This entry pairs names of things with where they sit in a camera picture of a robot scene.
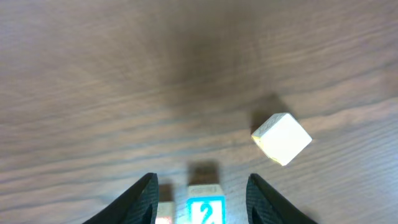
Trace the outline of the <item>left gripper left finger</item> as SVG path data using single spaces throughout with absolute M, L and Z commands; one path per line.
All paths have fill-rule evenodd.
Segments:
M 159 203 L 156 173 L 147 173 L 83 224 L 154 224 Z

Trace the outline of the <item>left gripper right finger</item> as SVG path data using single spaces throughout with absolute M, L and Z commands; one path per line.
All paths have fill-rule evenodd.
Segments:
M 246 210 L 249 224 L 317 224 L 255 173 L 246 186 Z

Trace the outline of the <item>red letter I block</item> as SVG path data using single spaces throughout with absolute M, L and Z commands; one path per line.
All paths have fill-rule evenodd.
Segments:
M 175 204 L 174 202 L 159 202 L 155 224 L 174 224 Z

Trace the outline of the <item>blue number 2 block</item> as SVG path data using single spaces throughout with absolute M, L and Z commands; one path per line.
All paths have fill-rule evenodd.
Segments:
M 191 224 L 225 224 L 226 197 L 221 185 L 189 185 L 187 210 Z

